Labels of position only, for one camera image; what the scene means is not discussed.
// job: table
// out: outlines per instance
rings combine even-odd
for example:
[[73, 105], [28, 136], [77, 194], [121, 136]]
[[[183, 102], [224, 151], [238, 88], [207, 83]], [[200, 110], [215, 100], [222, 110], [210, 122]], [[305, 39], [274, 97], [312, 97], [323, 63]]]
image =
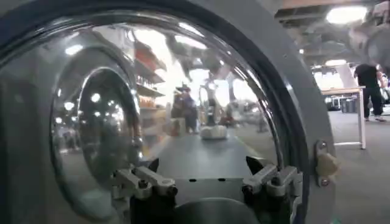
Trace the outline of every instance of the table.
[[364, 123], [364, 107], [363, 107], [363, 89], [364, 86], [354, 88], [341, 88], [323, 90], [322, 95], [343, 95], [343, 94], [357, 94], [359, 98], [358, 123], [359, 123], [359, 142], [340, 142], [335, 145], [358, 145], [361, 149], [366, 149], [366, 124]]

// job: floor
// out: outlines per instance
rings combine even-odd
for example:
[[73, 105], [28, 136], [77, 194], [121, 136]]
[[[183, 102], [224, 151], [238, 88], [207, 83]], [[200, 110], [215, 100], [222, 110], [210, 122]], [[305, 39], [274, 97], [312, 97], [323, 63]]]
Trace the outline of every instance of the floor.
[[[335, 142], [356, 142], [356, 114], [329, 113]], [[367, 150], [356, 146], [336, 149], [341, 162], [337, 175], [335, 219], [341, 224], [385, 224], [390, 220], [390, 117], [388, 123], [367, 122]], [[272, 138], [250, 127], [230, 130], [226, 141], [201, 141], [182, 136], [170, 141], [158, 155], [159, 173], [173, 178], [237, 178], [250, 175], [246, 155], [272, 159]], [[250, 133], [254, 138], [246, 139]], [[262, 142], [262, 147], [249, 143]]]
[[[329, 113], [336, 142], [356, 142], [356, 114]], [[336, 149], [338, 173], [335, 216], [342, 224], [390, 222], [390, 122], [367, 122], [367, 150]]]

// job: shelf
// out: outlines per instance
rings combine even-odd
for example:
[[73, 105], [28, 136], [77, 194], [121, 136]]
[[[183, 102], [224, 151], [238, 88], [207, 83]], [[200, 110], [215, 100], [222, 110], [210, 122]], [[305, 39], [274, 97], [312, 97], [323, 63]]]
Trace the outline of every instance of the shelf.
[[165, 96], [164, 94], [158, 92], [157, 90], [143, 86], [139, 83], [136, 84], [136, 88], [138, 90], [138, 94], [141, 96], [149, 96], [149, 97]]
[[153, 83], [162, 83], [165, 82], [159, 75], [154, 71], [151, 71], [149, 68], [144, 65], [144, 63], [139, 60], [135, 60], [135, 70], [139, 73], [140, 76], [152, 81]]
[[140, 110], [157, 111], [157, 110], [165, 110], [165, 108], [141, 107]]

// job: fluorescent light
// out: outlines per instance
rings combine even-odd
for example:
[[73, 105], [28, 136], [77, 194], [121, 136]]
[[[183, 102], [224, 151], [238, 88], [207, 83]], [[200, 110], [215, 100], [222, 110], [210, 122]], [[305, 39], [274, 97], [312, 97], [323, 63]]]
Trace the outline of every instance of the fluorescent light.
[[340, 65], [345, 65], [347, 61], [344, 59], [339, 59], [339, 60], [329, 60], [325, 63], [326, 66], [340, 66]]
[[83, 49], [83, 46], [77, 44], [77, 45], [73, 45], [71, 47], [66, 48], [65, 53], [67, 55], [74, 55], [77, 52], [81, 51], [81, 49]]
[[200, 33], [197, 29], [195, 29], [193, 26], [188, 25], [187, 23], [179, 23], [179, 26], [183, 29], [186, 29], [192, 33], [198, 34], [201, 37], [204, 37], [202, 33]]
[[190, 45], [192, 47], [196, 47], [196, 48], [199, 48], [199, 49], [202, 49], [202, 50], [207, 49], [206, 45], [204, 45], [201, 42], [196, 41], [196, 40], [194, 40], [192, 38], [176, 35], [175, 36], [175, 40], [177, 42], [179, 42], [179, 43], [187, 44], [187, 45]]
[[366, 17], [367, 8], [363, 6], [347, 6], [332, 9], [327, 15], [327, 21], [333, 24], [347, 24], [363, 20]]

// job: shelving unit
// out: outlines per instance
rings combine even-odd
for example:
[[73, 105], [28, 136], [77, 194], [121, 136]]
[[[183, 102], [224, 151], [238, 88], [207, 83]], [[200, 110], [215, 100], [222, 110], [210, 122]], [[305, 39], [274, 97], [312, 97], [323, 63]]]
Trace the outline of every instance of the shelving unit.
[[149, 68], [144, 65], [144, 63], [139, 60], [135, 60], [135, 69], [138, 75], [152, 81], [153, 83], [162, 83], [165, 82], [159, 75], [157, 75], [154, 71], [151, 71]]
[[148, 96], [148, 97], [160, 97], [165, 96], [164, 94], [158, 92], [156, 89], [152, 89], [146, 86], [143, 86], [140, 83], [136, 84], [138, 94], [141, 96]]

